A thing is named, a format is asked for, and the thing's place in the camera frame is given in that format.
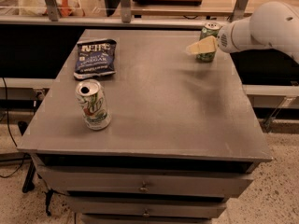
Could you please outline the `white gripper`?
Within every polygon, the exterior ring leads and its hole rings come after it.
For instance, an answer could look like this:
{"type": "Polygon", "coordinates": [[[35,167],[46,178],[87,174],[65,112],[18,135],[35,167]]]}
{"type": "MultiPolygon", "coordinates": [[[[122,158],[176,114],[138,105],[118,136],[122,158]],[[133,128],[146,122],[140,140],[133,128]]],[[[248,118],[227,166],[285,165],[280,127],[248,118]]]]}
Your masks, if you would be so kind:
{"type": "Polygon", "coordinates": [[[217,39],[214,36],[205,37],[186,48],[190,55],[215,52],[219,48],[226,53],[234,53],[247,50],[252,45],[249,30],[249,18],[233,21],[222,26],[218,32],[217,39]]]}

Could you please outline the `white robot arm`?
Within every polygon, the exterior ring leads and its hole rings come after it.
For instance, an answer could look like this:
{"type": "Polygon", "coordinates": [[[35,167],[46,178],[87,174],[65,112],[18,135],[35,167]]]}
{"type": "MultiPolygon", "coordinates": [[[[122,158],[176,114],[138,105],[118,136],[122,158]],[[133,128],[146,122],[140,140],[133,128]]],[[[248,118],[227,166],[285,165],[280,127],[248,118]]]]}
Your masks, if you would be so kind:
{"type": "Polygon", "coordinates": [[[250,49],[275,49],[299,63],[298,7],[267,2],[250,17],[222,26],[216,37],[203,38],[186,48],[190,55],[221,49],[226,53],[250,49]]]}

